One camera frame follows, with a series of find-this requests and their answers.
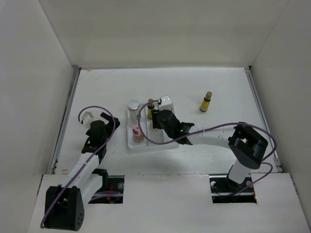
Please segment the tall yellow brown-capped bottle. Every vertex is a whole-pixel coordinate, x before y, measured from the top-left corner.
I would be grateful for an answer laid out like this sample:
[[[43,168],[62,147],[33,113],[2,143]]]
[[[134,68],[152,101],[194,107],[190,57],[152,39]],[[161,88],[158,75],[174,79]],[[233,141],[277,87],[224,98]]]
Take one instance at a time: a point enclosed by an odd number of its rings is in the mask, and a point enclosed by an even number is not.
[[[206,112],[208,110],[208,107],[209,107],[209,104],[211,101],[211,97],[212,97],[212,92],[208,91],[206,93],[206,95],[204,96],[204,99],[203,99],[201,106],[199,108],[201,112]]]

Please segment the small yellow brown-capped bottle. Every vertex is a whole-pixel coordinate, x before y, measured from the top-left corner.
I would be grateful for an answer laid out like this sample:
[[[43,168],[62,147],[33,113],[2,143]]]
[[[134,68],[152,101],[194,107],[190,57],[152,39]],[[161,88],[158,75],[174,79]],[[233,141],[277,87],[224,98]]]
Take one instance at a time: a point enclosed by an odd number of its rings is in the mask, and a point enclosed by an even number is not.
[[[149,119],[152,119],[152,111],[155,108],[153,99],[148,99],[148,106],[147,106],[147,108],[148,108],[147,116],[148,116]]]

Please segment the pink-capped spice jar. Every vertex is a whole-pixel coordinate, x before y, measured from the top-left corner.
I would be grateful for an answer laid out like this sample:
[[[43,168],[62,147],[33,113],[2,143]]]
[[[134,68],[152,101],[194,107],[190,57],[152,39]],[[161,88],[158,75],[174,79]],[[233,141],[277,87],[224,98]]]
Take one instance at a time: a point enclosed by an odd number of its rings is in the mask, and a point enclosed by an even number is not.
[[[132,127],[132,133],[133,133],[132,138],[134,142],[142,143],[144,141],[144,136],[142,135],[138,124]]]

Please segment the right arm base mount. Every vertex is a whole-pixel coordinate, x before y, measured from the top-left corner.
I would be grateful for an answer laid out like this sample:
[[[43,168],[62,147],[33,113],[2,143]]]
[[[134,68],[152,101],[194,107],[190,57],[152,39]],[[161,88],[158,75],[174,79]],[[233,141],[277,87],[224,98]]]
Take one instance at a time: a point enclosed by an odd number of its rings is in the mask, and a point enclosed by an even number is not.
[[[253,187],[248,186],[252,183],[250,175],[241,184],[231,181],[226,175],[211,175],[209,183],[213,203],[257,203]]]

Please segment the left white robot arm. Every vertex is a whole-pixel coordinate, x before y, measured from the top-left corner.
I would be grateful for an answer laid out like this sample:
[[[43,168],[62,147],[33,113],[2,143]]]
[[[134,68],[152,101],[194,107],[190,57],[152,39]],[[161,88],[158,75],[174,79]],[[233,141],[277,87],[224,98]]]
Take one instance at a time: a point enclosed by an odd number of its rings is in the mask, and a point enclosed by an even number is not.
[[[78,231],[85,214],[85,205],[95,193],[105,193],[109,188],[108,174],[99,169],[105,157],[106,145],[120,126],[118,118],[102,112],[95,119],[90,112],[82,116],[87,128],[87,140],[80,158],[63,183],[50,186],[45,195],[45,213],[40,228]]]

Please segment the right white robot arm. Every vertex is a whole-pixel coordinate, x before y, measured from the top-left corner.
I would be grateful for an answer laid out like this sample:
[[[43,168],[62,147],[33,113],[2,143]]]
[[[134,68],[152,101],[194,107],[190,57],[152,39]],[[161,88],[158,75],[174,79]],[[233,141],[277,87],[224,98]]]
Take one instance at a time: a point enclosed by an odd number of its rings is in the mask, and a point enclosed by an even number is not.
[[[152,127],[163,130],[173,143],[209,145],[231,150],[236,162],[225,180],[225,186],[231,192],[241,189],[248,174],[260,168],[268,146],[268,141],[245,122],[199,129],[194,127],[194,123],[181,122],[169,110],[156,110],[152,121]]]

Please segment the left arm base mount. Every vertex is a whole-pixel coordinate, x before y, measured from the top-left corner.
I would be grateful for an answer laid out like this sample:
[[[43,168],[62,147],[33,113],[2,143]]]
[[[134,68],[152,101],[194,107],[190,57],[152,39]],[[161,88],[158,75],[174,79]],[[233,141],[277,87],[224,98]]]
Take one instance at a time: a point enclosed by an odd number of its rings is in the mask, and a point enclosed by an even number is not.
[[[95,169],[92,173],[102,177],[103,185],[91,198],[89,204],[122,204],[125,177],[110,176],[105,169]]]

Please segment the white bottle silver cap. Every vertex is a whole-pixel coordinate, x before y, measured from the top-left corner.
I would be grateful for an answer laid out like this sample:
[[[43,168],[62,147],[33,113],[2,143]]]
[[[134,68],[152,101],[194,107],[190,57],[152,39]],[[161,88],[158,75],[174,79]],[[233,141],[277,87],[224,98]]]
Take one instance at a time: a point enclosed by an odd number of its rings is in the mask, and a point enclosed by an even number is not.
[[[140,103],[137,100],[130,100],[127,104],[130,120],[135,123],[140,110]]]

